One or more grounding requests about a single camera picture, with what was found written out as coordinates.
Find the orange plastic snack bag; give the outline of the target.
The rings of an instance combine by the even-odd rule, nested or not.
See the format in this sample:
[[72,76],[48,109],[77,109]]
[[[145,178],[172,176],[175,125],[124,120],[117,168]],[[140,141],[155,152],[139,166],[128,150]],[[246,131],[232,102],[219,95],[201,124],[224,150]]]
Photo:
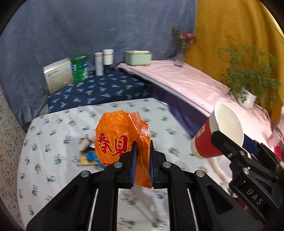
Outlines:
[[138,112],[113,111],[104,113],[95,129],[95,151],[104,166],[117,162],[129,152],[135,141],[138,146],[135,183],[152,188],[150,180],[151,135],[148,124]]

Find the red white paper cup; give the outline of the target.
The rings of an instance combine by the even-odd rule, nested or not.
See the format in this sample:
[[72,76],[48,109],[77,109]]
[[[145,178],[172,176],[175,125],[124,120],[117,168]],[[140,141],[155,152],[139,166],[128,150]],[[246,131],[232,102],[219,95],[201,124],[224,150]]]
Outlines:
[[218,102],[205,124],[191,141],[192,153],[199,159],[227,155],[228,147],[239,150],[244,142],[241,123],[235,112]]

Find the blue wrapper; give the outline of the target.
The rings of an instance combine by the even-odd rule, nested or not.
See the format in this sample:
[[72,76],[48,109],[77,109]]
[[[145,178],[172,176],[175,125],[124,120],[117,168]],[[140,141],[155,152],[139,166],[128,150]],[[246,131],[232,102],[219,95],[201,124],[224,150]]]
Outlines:
[[85,158],[88,165],[100,165],[100,166],[102,165],[101,162],[99,161],[98,156],[94,151],[86,152]]

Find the small gold dark packet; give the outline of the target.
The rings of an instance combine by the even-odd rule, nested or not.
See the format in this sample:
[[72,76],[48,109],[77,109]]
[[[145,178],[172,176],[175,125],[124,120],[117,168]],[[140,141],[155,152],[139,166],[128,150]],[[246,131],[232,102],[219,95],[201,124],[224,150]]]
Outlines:
[[86,153],[81,153],[81,154],[79,155],[79,164],[82,165],[82,166],[89,166],[89,165],[87,164],[87,161],[86,161],[86,158],[85,158],[85,154],[86,154]]

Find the white tissue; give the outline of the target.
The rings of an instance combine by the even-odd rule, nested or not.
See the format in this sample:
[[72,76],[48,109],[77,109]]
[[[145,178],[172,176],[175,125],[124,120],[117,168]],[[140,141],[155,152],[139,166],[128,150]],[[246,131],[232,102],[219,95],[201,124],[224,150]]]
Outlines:
[[79,144],[79,151],[84,152],[89,147],[95,148],[94,142],[95,142],[95,134],[87,135],[81,140]]

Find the pink tumbler with lid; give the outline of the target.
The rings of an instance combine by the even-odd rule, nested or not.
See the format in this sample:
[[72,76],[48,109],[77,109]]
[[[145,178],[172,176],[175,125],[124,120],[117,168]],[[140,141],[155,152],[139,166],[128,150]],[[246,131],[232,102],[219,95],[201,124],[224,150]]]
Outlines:
[[281,130],[279,129],[279,127],[275,127],[268,140],[269,146],[276,147],[281,141],[283,141],[282,136],[283,134]]

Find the navy floral cloth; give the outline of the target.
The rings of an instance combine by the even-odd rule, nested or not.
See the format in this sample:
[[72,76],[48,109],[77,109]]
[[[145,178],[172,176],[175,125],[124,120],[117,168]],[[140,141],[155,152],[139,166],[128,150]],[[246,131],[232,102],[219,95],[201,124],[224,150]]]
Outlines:
[[120,68],[96,76],[89,73],[87,80],[72,83],[48,96],[49,112],[59,112],[86,105],[151,98],[152,84]]

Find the green plant in white pot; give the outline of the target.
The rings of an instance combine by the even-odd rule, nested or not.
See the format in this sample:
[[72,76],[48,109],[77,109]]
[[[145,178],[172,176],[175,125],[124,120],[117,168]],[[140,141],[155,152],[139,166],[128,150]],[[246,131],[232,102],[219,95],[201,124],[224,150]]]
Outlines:
[[274,76],[278,58],[255,45],[226,46],[218,49],[218,57],[227,58],[228,67],[220,75],[220,81],[229,88],[228,95],[244,102],[248,94],[270,109],[281,103],[282,84]]

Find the pink tablecloth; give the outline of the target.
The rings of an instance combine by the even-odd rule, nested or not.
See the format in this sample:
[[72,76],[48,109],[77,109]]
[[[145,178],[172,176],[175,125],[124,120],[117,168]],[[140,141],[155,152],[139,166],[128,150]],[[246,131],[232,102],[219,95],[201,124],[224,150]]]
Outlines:
[[120,63],[118,67],[153,83],[153,95],[169,105],[171,113],[191,137],[203,126],[218,102],[234,110],[249,138],[264,143],[272,133],[270,118],[264,109],[260,106],[242,108],[227,94],[228,87],[186,63],[177,67],[172,60],[157,60],[140,66]]

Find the panda print tablecloth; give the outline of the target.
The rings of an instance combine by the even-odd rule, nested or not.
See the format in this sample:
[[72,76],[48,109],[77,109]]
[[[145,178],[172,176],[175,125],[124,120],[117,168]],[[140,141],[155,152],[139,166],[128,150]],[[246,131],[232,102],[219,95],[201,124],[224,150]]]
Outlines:
[[[103,170],[79,164],[79,144],[91,134],[105,112],[139,112],[150,128],[154,147],[182,170],[205,171],[228,192],[228,184],[215,174],[207,160],[191,151],[191,136],[170,113],[166,103],[154,98],[73,108],[34,119],[26,134],[18,166],[18,202],[24,229],[28,222],[81,171]],[[170,230],[166,190],[136,185],[119,190],[117,230]]]

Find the mint green tissue box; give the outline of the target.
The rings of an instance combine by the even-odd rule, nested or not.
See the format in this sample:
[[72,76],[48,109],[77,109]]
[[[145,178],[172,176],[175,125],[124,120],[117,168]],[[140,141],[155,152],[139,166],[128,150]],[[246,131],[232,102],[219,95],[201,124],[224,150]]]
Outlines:
[[125,62],[131,66],[149,65],[152,56],[147,50],[129,50],[125,52]]

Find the green can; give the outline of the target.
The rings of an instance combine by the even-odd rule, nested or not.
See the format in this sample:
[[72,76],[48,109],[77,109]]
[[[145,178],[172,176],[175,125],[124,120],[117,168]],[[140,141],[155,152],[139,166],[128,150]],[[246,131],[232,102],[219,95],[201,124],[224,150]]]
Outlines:
[[73,79],[75,83],[83,82],[88,79],[88,61],[87,56],[76,56],[71,59]]

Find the glass vase with pink flowers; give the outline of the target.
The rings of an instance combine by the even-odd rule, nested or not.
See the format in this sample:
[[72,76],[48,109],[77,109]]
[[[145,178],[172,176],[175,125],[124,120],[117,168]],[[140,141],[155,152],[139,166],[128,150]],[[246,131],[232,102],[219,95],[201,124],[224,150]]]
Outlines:
[[171,33],[172,33],[174,40],[176,41],[178,45],[175,65],[177,67],[183,67],[185,53],[188,47],[195,43],[196,37],[192,33],[181,32],[176,27],[172,28]]

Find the mustard yellow backdrop cloth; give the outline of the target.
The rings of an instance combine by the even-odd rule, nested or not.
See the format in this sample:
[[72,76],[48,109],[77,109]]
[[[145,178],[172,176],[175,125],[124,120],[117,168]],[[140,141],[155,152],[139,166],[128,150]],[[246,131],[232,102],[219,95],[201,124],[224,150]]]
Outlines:
[[[255,45],[276,56],[279,65],[274,76],[282,84],[283,100],[283,32],[260,1],[198,1],[195,37],[185,53],[185,62],[219,82],[229,64],[227,58],[218,57],[219,48]],[[282,106],[283,101],[272,109],[262,107],[276,122]]]

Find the blue backdrop cloth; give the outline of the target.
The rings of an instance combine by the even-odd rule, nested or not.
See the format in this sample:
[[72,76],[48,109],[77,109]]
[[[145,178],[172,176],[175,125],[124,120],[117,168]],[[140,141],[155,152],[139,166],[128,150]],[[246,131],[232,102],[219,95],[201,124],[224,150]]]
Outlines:
[[148,50],[173,57],[171,29],[192,33],[196,1],[26,1],[1,34],[1,87],[19,124],[31,122],[47,101],[43,67],[64,58],[114,50]]

